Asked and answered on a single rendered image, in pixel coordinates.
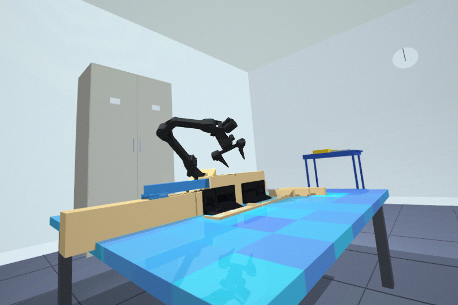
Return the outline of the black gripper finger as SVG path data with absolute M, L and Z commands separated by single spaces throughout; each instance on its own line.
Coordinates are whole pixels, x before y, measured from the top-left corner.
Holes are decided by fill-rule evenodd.
M 216 156 L 216 161 L 220 161 L 221 163 L 223 163 L 226 167 L 229 167 L 228 164 L 226 163 L 226 161 L 224 160 L 224 158 L 222 157 L 222 155 L 218 155 Z
M 243 152 L 243 148 L 244 148 L 244 143 L 242 143 L 241 145 L 239 145 L 239 151 L 240 151 L 240 153 L 241 153 L 243 159 L 245 159 L 245 157 L 244 157 L 244 152 Z

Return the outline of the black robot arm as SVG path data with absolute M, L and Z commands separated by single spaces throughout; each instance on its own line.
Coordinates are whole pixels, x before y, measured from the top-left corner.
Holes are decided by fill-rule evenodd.
M 216 127 L 218 125 L 218 127 Z M 186 119 L 180 117 L 173 117 L 172 119 L 166 121 L 159 125 L 156 135 L 161 140 L 167 142 L 171 148 L 177 153 L 177 155 L 183 161 L 183 164 L 187 170 L 187 176 L 193 177 L 194 180 L 198 180 L 199 177 L 204 177 L 206 173 L 202 173 L 197 168 L 197 158 L 192 154 L 189 155 L 181 146 L 181 144 L 176 140 L 173 136 L 172 130 L 175 127 L 183 127 L 183 128 L 193 128 L 193 129 L 200 129 L 203 132 L 210 133 L 211 136 L 215 136 L 218 140 L 219 137 L 226 135 L 226 133 L 230 133 L 237 127 L 237 123 L 232 118 L 227 118 L 224 122 L 214 120 L 214 119 L 202 119 L 202 120 L 195 120 L 195 119 Z M 225 137 L 224 140 L 219 140 L 221 144 L 221 148 L 223 149 L 225 146 L 231 144 L 232 141 L 235 140 L 233 134 L 230 134 L 229 137 Z

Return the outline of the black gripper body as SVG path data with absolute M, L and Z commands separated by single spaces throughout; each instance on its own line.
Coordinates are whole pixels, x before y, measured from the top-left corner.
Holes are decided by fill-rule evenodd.
M 221 136 L 221 137 L 218 138 L 219 144 L 220 144 L 220 141 L 219 141 L 219 140 L 224 140 L 225 137 L 228 137 L 228 136 L 227 136 L 227 135 L 224 135 L 224 136 Z M 220 155 L 220 154 L 222 155 L 222 154 L 224 154 L 224 153 L 226 153 L 226 152 L 228 152 L 228 151 L 230 151 L 230 150 L 232 150 L 232 149 L 234 149 L 234 148 L 236 148 L 236 147 L 239 148 L 239 145 L 241 145 L 242 143 L 244 143 L 244 145 L 245 145 L 245 143 L 246 143 L 245 139 L 243 139 L 243 138 L 237 140 L 237 141 L 236 141 L 236 144 L 234 144 L 234 145 L 229 144 L 229 145 L 225 146 L 221 151 L 216 150 L 216 151 L 212 152 L 212 153 L 211 153 L 211 157 L 212 157 L 212 159 L 215 161 L 215 160 L 216 160 L 216 156 L 218 156 L 218 155 Z M 220 144 L 220 145 L 221 145 L 221 144 Z

